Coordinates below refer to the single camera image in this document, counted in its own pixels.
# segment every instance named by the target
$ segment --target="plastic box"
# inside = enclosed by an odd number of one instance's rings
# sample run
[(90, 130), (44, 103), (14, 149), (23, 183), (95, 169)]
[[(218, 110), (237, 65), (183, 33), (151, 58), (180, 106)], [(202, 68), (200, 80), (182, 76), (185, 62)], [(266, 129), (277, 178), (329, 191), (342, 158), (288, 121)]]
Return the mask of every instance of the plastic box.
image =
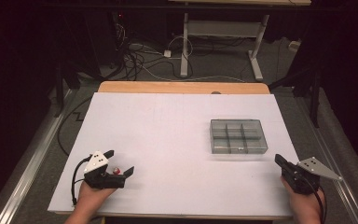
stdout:
[(212, 119), (213, 154), (264, 154), (266, 138), (258, 119)]

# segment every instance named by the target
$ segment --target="hand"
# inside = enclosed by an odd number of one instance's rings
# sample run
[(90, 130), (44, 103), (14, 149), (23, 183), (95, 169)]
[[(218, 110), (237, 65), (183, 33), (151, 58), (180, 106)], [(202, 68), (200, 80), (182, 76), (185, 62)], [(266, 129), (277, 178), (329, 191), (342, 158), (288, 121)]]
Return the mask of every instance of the hand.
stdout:
[(93, 189), (83, 181), (75, 210), (65, 221), (65, 224), (89, 223), (92, 216), (103, 205), (103, 202), (115, 191), (116, 189)]
[[(295, 223), (321, 223), (321, 208), (315, 195), (297, 194), (292, 190), (290, 185), (286, 182), (286, 180), (284, 180), (282, 176), (281, 181), (289, 193), (290, 207), (294, 213)], [(325, 205), (324, 193), (320, 189), (318, 189), (317, 193), (321, 198), (322, 204)]]

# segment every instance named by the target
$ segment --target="person's right hand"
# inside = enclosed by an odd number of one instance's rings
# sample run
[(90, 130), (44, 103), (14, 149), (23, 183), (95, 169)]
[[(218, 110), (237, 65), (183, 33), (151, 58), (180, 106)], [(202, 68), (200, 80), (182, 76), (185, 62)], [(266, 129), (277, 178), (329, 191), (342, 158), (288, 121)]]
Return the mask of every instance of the person's right hand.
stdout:
[[(293, 210), (295, 223), (321, 223), (321, 208), (315, 195), (297, 194), (292, 190), (290, 185), (286, 182), (286, 180), (284, 180), (282, 176), (281, 181), (287, 192), (289, 192), (290, 207)], [(317, 193), (322, 200), (322, 204), (325, 205), (324, 193), (320, 189), (318, 189)]]

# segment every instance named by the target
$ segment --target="gray carpet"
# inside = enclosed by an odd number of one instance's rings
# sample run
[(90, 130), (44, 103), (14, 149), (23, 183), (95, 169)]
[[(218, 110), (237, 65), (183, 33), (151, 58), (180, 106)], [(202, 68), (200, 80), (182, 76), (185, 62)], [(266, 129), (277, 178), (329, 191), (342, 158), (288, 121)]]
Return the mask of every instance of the gray carpet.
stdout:
[[(195, 50), (194, 55), (190, 57), (190, 62), (193, 68), (193, 75), (191, 78), (205, 78), (195, 79), (194, 81), (238, 82), (236, 79), (227, 78), (233, 77), (246, 82), (255, 82), (252, 68), (247, 60), (247, 55), (245, 54), (247, 49), (252, 48), (252, 45), (253, 42), (251, 40), (246, 40), (237, 47), (216, 49), (212, 54), (206, 56), (196, 56), (196, 54), (206, 53), (209, 50), (201, 48)], [(287, 45), (288, 41), (285, 39), (276, 41), (273, 44), (262, 45), (262, 49), (259, 51), (257, 58), (263, 75), (265, 76), (264, 82), (266, 84), (285, 76), (291, 61), (295, 56), (293, 52), (287, 49)], [(144, 56), (148, 60), (153, 60), (158, 57), (157, 55), (150, 54), (144, 54)], [(175, 73), (179, 74), (179, 61), (170, 60), (170, 62), (173, 63)], [(152, 63), (145, 64), (145, 67), (150, 66), (151, 64)], [(109, 68), (103, 69), (106, 73), (110, 71)], [(157, 64), (150, 67), (148, 70), (153, 76), (144, 70), (138, 74), (137, 80), (159, 81), (161, 78), (177, 79), (172, 75), (172, 66), (168, 63)], [(119, 79), (124, 76), (125, 74), (121, 73), (114, 77), (114, 79)], [(84, 74), (81, 75), (80, 78), (82, 80), (81, 88), (76, 93), (76, 98), (73, 103), (70, 104), (70, 109), (68, 111), (78, 106), (82, 101), (98, 90), (98, 82), (89, 79)], [(320, 140), (315, 137), (315, 130), (309, 123), (307, 115), (303, 112), (301, 103), (307, 102), (307, 99), (304, 100), (302, 98), (297, 99), (293, 97), (290, 88), (278, 88), (273, 90), (272, 93), (276, 96), (298, 157), (301, 160), (311, 156), (317, 158), (322, 157)], [(83, 118), (87, 109), (88, 103), (79, 107), (76, 112), (80, 112), (80, 117)], [(321, 104), (319, 109), (319, 124), (320, 128), (317, 132), (324, 137), (325, 144), (336, 159), (340, 172), (346, 181), (348, 181), (348, 184), (353, 191), (353, 195), (356, 198), (356, 202), (358, 202), (358, 158), (343, 133), (339, 122), (337, 122), (333, 111), (331, 111), (323, 92), (321, 94)], [(76, 121), (76, 115), (70, 115), (68, 120), (62, 125), (60, 137), (62, 146), (67, 152), (70, 152), (80, 127), (81, 121)], [(17, 184), (21, 172), (25, 167), (24, 164), (31, 158), (32, 152), (33, 151), (29, 149), (27, 153), (24, 154), (23, 159), (13, 172), (5, 189), (2, 191), (0, 195), (0, 212), (11, 194), (11, 190), (13, 190), (14, 186)], [(11, 223), (43, 224), (63, 223), (65, 221), (67, 216), (50, 213), (47, 211), (47, 208), (66, 159), (66, 156), (59, 147), (56, 136), (40, 166), (32, 187)], [(322, 183), (327, 195), (328, 204), (326, 223), (352, 223), (351, 214), (348, 213), (348, 209), (342, 201), (341, 195), (338, 193), (334, 182), (323, 179)], [(93, 221), (93, 223), (100, 223), (100, 220), (97, 219)], [(118, 218), (115, 223), (155, 222), (146, 219), (130, 220)]]

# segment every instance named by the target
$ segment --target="desk leg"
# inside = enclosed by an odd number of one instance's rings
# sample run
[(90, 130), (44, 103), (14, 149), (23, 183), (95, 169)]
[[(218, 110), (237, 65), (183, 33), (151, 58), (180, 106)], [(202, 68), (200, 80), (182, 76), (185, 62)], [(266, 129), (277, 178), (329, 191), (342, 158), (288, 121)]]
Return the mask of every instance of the desk leg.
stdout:
[(188, 52), (187, 52), (187, 38), (188, 38), (188, 13), (185, 13), (185, 19), (183, 22), (183, 51), (182, 51), (182, 60), (180, 65), (180, 76), (187, 77), (187, 63), (188, 63)]
[(263, 40), (263, 35), (264, 32), (266, 31), (268, 21), (269, 21), (269, 15), (265, 15), (263, 17), (263, 21), (261, 22), (258, 28), (258, 33), (255, 40), (255, 49), (249, 50), (248, 52), (249, 60), (251, 61), (251, 65), (255, 74), (255, 79), (257, 81), (263, 81), (263, 75), (261, 74), (260, 66), (258, 65), (256, 56), (257, 56), (258, 49), (260, 48), (261, 41)]

